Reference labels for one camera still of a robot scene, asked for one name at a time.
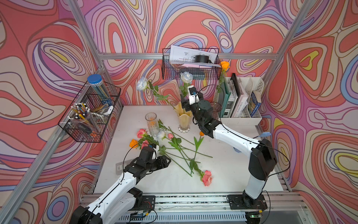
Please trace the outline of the orange rose tall stem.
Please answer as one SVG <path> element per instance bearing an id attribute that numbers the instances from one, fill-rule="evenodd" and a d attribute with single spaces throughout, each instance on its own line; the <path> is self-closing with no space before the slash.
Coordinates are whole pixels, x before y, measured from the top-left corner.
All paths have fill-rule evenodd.
<path id="1" fill-rule="evenodd" d="M 222 67 L 222 71 L 219 77 L 219 83 L 216 87 L 218 93 L 223 91 L 223 87 L 221 87 L 221 84 L 225 81 L 225 77 L 227 76 L 227 71 L 230 68 L 230 63 L 227 61 L 221 61 L 221 67 Z"/>

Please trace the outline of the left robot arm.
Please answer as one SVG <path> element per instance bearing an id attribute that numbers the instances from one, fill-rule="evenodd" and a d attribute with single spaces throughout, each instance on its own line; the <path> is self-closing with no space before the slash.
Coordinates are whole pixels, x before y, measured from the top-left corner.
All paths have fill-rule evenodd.
<path id="1" fill-rule="evenodd" d="M 144 147 L 139 157 L 123 168 L 119 179 L 87 207 L 78 206 L 72 213 L 71 224 L 114 224 L 127 211 L 141 209 L 143 192 L 136 185 L 148 173 L 165 169 L 171 159 L 165 155 L 153 157 L 156 150 Z"/>

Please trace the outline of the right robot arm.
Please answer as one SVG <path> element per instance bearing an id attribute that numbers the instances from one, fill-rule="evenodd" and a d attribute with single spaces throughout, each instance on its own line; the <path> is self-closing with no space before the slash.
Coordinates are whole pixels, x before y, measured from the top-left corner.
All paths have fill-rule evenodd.
<path id="1" fill-rule="evenodd" d="M 213 108 L 203 94 L 193 85 L 187 88 L 189 98 L 181 96 L 182 108 L 192 112 L 199 129 L 207 136 L 222 141 L 239 150 L 249 160 L 250 178 L 243 198 L 252 202 L 261 196 L 270 173 L 277 164 L 275 149 L 269 140 L 257 140 L 245 136 L 213 118 Z"/>

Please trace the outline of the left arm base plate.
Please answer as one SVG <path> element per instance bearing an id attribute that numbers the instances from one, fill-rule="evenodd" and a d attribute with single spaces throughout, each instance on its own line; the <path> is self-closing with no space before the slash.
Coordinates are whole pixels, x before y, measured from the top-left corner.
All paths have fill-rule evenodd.
<path id="1" fill-rule="evenodd" d="M 135 205 L 130 211 L 151 211 L 155 209 L 155 202 L 155 195 L 144 195 L 136 199 Z"/>

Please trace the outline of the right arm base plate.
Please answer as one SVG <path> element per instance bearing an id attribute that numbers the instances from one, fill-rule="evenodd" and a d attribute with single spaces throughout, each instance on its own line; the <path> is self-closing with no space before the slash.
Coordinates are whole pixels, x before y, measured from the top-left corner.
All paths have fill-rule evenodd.
<path id="1" fill-rule="evenodd" d="M 246 194 L 227 195 L 226 197 L 231 210 L 266 210 L 268 208 L 263 194 L 257 199 L 252 199 Z"/>

